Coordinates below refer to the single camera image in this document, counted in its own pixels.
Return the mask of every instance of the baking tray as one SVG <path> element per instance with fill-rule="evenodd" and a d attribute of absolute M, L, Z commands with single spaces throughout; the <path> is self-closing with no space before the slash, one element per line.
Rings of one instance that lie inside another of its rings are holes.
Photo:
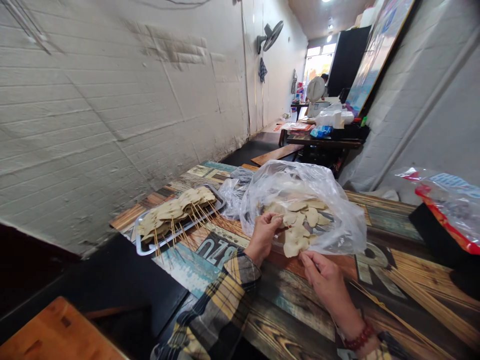
<path fill-rule="evenodd" d="M 215 203 L 215 209 L 217 211 L 219 211 L 221 208 L 224 207 L 225 205 L 225 200 L 220 196 L 219 192 L 211 185 L 209 184 L 203 184 L 203 185 L 199 185 L 199 186 L 196 186 L 195 189 L 197 188 L 201 188 L 201 187 L 206 187 L 207 189 L 209 189 L 216 197 L 216 203 Z M 158 206 L 156 207 L 153 207 L 151 208 L 150 210 L 148 211 L 145 211 L 143 214 L 141 214 L 139 217 L 136 218 L 135 220 L 135 225 L 133 226 L 133 233 L 132 235 L 135 235 L 135 244 L 136 244 L 136 253 L 140 256 L 146 256 L 146 255 L 150 255 L 151 253 L 153 253 L 155 250 L 156 250 L 156 246 L 155 244 L 153 243 L 149 243 L 149 244 L 146 244 L 146 243 L 142 243 L 142 241 L 140 240 L 140 234 L 138 234 L 137 232 L 137 226 L 142 222 L 142 220 L 144 219 L 145 215 L 148 214 L 151 210 L 155 209 L 155 208 L 158 208 Z M 204 207 L 203 210 L 208 214 L 208 215 L 212 215 L 214 214 L 214 210 L 210 208 L 210 211 L 207 212 L 208 210 L 208 207 Z M 205 219 L 205 215 L 203 215 L 202 217 L 199 217 L 199 220 L 196 220 L 196 221 L 187 221 L 185 222 L 186 220 L 184 221 L 181 221 L 181 226 L 183 227 L 183 230 L 187 231 L 188 229 L 190 229 L 191 227 L 195 226 L 195 224 L 198 224 L 200 221 L 204 220 Z M 161 248 L 163 245 L 171 242 L 173 239 L 175 239 L 175 237 L 177 237 L 178 235 L 180 235 L 182 233 L 181 230 L 175 232 L 175 233 L 171 233 L 170 236 L 168 236 L 165 240 L 162 240 L 162 241 L 159 241 L 158 242 L 158 246 Z"/>

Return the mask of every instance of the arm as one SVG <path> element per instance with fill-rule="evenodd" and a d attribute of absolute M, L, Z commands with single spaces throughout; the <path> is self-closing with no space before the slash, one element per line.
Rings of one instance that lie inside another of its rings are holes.
<path fill-rule="evenodd" d="M 255 222 L 247 248 L 236 250 L 218 278 L 192 310 L 182 313 L 168 343 L 157 345 L 150 359 L 229 359 L 237 346 L 260 280 L 260 266 L 272 248 L 281 218 L 266 213 Z"/>
<path fill-rule="evenodd" d="M 365 329 L 366 323 L 355 308 L 345 286 L 342 272 L 337 264 L 315 251 L 304 251 L 300 259 L 305 266 L 305 276 L 335 324 L 340 328 L 344 338 L 355 340 Z M 390 334 L 383 332 L 372 335 L 358 349 L 359 359 L 405 359 L 409 356 Z"/>

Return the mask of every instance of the towel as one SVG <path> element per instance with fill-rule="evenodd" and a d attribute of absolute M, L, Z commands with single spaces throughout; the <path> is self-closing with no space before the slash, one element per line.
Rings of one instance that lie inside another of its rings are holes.
<path fill-rule="evenodd" d="M 265 66 L 264 63 L 264 58 L 260 58 L 260 68 L 258 69 L 258 75 L 260 75 L 260 82 L 264 83 L 265 82 L 265 75 L 267 75 L 267 67 Z"/>
<path fill-rule="evenodd" d="M 230 178 L 238 179 L 239 185 L 243 186 L 250 184 L 253 175 L 253 171 L 240 166 L 237 167 L 236 170 L 231 172 Z"/>

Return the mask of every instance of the bracelet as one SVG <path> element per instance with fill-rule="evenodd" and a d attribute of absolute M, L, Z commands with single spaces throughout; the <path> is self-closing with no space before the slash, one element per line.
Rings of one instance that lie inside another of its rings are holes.
<path fill-rule="evenodd" d="M 356 352 L 362 348 L 365 343 L 375 335 L 374 327 L 367 321 L 365 321 L 365 327 L 355 339 L 348 341 L 347 339 L 343 340 L 345 347 L 349 350 Z"/>

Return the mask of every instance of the poster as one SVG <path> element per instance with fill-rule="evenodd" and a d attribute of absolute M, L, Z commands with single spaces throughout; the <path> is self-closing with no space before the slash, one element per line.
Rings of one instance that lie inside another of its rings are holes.
<path fill-rule="evenodd" d="M 346 105 L 357 117 L 365 105 L 415 0 L 390 0 L 381 12 Z"/>

